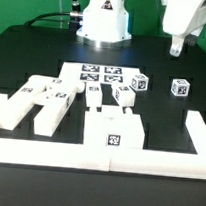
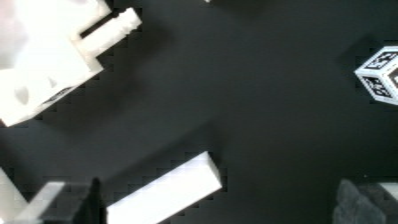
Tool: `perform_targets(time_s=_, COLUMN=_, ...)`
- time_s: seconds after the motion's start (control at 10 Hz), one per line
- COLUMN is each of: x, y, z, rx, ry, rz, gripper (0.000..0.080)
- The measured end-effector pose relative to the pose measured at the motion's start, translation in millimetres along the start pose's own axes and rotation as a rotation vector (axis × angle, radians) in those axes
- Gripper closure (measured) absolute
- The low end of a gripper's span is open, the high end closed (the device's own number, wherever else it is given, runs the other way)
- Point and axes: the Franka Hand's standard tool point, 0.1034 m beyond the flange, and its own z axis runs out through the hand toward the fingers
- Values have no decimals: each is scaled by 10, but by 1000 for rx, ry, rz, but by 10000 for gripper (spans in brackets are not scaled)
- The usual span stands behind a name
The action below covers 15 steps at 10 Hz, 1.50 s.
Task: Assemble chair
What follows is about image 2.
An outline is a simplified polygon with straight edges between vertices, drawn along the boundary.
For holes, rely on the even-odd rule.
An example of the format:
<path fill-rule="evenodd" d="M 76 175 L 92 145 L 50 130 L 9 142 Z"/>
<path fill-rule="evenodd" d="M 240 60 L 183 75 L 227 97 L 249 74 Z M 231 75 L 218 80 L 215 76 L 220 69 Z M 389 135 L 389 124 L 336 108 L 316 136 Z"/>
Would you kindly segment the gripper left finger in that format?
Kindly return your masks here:
<path fill-rule="evenodd" d="M 103 224 L 99 179 L 48 182 L 12 224 Z"/>

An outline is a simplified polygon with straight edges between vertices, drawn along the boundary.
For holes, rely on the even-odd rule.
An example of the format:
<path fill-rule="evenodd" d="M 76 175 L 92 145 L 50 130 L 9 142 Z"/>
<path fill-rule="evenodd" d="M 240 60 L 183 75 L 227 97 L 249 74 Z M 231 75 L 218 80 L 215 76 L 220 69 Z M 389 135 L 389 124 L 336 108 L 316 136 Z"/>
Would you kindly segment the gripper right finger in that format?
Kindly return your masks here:
<path fill-rule="evenodd" d="M 398 182 L 341 180 L 332 224 L 398 224 Z"/>

